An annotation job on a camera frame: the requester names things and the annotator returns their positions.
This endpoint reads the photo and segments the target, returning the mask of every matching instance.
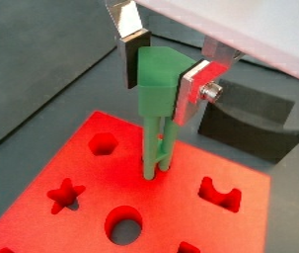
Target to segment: red shape sorter board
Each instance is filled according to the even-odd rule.
[[[0,218],[0,252],[263,252],[268,176],[176,141],[170,170],[147,181],[142,139],[139,126],[92,114]],[[77,209],[52,214],[67,178]],[[143,230],[121,246],[108,236],[124,218]]]

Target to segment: green block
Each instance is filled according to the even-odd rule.
[[[139,49],[139,113],[143,117],[170,117],[180,73],[195,60],[164,46]]]

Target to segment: green peg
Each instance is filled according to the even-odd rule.
[[[168,169],[178,125],[171,120],[180,73],[195,60],[164,46],[139,49],[139,113],[144,117],[144,177],[154,178],[154,168]],[[164,119],[163,139],[158,139],[159,121]]]

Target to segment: screw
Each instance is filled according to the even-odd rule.
[[[215,82],[208,82],[200,87],[199,92],[200,99],[214,104],[222,95],[223,88]]]

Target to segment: round hole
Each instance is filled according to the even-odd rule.
[[[136,241],[143,230],[143,218],[129,206],[115,208],[105,219],[104,230],[111,242],[128,245]]]

